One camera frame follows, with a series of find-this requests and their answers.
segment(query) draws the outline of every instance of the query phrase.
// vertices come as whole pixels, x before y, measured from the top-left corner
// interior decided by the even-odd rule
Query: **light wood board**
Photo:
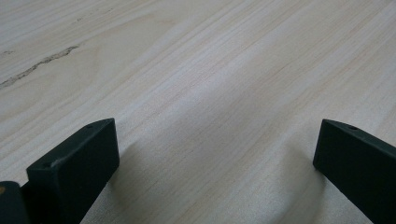
[[[83,223],[370,223],[312,159],[322,119],[396,145],[396,2],[0,1],[0,179],[106,118]]]

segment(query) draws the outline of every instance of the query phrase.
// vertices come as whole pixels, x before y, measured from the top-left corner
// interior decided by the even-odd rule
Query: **wood crack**
[[[27,69],[26,71],[24,71],[24,72],[22,72],[22,73],[19,73],[19,74],[17,74],[17,75],[14,76],[14,77],[10,77],[10,78],[7,79],[6,81],[0,83],[0,90],[2,90],[2,89],[5,88],[5,87],[11,86],[11,85],[14,84],[16,81],[22,79],[23,77],[29,76],[33,71],[35,71],[35,70],[37,69],[37,67],[38,67],[40,64],[43,64],[43,63],[50,63],[50,62],[52,62],[53,60],[60,59],[60,58],[62,58],[62,57],[64,57],[64,56],[68,55],[73,49],[76,49],[76,48],[78,48],[78,47],[79,47],[79,45],[75,45],[75,46],[72,46],[72,47],[70,47],[70,48],[67,48],[67,49],[62,50],[62,51],[59,52],[59,53],[52,54],[51,56],[44,58],[43,60],[41,60],[40,62],[36,63],[35,65],[33,65],[32,67],[30,67],[30,68]]]

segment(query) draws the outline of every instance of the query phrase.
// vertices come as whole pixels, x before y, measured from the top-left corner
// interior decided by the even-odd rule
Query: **black object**
[[[396,223],[396,147],[324,119],[314,166],[375,224]]]
[[[0,223],[79,223],[120,156],[114,119],[91,123],[27,168],[29,182],[0,182]]]

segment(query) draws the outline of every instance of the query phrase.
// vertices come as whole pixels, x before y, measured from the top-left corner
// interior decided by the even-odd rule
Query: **black clamp jaw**
[[[30,165],[21,188],[0,182],[0,223],[79,223],[119,165],[114,119],[86,125]]]
[[[375,224],[396,223],[396,147],[324,119],[314,166]]]

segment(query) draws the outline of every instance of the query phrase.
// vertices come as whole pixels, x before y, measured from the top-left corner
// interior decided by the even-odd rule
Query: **wood grain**
[[[370,223],[312,166],[322,119],[396,145],[396,2],[0,2],[0,179],[115,118],[83,223]]]

